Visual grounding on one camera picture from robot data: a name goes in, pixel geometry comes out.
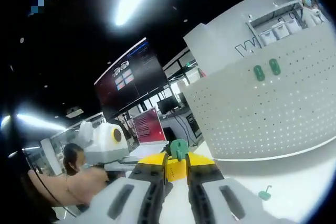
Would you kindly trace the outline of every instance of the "black ceiling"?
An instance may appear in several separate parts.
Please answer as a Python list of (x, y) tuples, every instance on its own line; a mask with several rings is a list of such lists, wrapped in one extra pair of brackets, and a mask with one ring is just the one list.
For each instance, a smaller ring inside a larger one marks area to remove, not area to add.
[[(183, 36), (192, 28), (242, 0), (144, 0), (121, 27), (113, 20), (118, 1), (49, 0), (29, 17), (37, 0), (8, 1), (9, 50), (2, 74), (27, 111), (64, 126), (100, 112), (93, 83), (107, 62), (147, 37), (165, 65), (186, 47)], [(70, 120), (66, 110), (73, 106), (85, 113)]]

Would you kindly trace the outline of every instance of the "woman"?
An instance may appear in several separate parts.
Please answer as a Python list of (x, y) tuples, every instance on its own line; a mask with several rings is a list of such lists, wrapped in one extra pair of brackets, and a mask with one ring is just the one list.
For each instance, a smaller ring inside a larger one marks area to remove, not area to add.
[(79, 145), (70, 143), (65, 146), (63, 164), (68, 176), (78, 173), (85, 163), (85, 153)]

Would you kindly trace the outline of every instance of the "pink screen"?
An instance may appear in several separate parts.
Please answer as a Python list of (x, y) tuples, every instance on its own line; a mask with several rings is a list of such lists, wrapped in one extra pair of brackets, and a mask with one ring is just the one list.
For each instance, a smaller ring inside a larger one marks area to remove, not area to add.
[(161, 123), (155, 109), (150, 109), (133, 119), (139, 143), (165, 141)]

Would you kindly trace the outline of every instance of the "table surface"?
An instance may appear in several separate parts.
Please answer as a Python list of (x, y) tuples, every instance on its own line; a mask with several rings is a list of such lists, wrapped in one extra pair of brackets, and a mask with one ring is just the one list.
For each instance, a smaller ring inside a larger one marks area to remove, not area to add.
[[(131, 153), (133, 156), (158, 153), (163, 148), (162, 145), (139, 147)], [(205, 141), (194, 153), (213, 159)], [(234, 178), (255, 195), (272, 185), (268, 191), (271, 198), (263, 201), (264, 209), (277, 218), (299, 223), (315, 212), (329, 191), (336, 168), (336, 141), (292, 157), (254, 162), (216, 161), (216, 164), (225, 178)], [(195, 223), (186, 178), (174, 181), (165, 198), (160, 224), (168, 223)]]

